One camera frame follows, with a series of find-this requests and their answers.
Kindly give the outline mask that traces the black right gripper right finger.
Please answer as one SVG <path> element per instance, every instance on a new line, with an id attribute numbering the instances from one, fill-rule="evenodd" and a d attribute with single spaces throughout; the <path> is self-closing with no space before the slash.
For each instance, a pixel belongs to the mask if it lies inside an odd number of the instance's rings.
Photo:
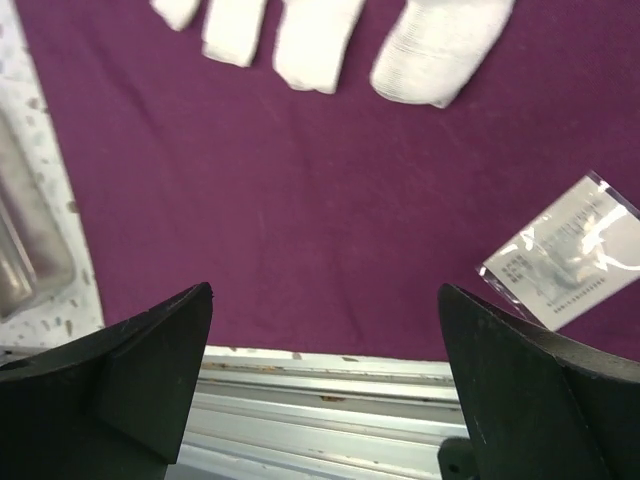
<path id="1" fill-rule="evenodd" d="M 438 452 L 451 479 L 636 479 L 639 364 L 512 316 L 470 292 L 438 292 L 468 439 Z"/>

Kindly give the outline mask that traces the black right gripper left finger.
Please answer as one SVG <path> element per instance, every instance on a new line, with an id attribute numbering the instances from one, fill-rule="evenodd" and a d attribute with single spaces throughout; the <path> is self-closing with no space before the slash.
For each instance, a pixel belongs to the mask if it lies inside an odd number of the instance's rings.
<path id="1" fill-rule="evenodd" d="M 176 463 L 213 312 L 208 283 L 1 367 L 4 479 L 162 479 Z"/>

